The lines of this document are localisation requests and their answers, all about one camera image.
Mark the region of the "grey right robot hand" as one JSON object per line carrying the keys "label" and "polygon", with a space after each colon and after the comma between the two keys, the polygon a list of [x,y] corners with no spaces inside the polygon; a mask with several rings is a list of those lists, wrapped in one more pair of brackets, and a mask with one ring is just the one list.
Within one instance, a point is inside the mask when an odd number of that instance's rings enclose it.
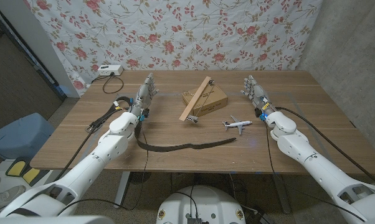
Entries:
{"label": "grey right robot hand", "polygon": [[267,92],[257,83],[252,75],[244,79],[244,89],[240,91],[247,96],[254,106],[255,116],[265,119],[276,112]]}

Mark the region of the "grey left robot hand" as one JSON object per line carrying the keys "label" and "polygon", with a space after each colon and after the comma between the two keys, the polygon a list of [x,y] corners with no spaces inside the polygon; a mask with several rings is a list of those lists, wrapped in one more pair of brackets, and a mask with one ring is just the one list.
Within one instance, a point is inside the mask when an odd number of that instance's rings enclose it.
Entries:
{"label": "grey left robot hand", "polygon": [[139,117],[142,114],[143,110],[150,107],[153,97],[158,92],[159,90],[156,89],[154,76],[152,73],[150,73],[144,80],[143,84],[140,86],[135,100],[129,109],[129,112],[134,114],[136,117]]}

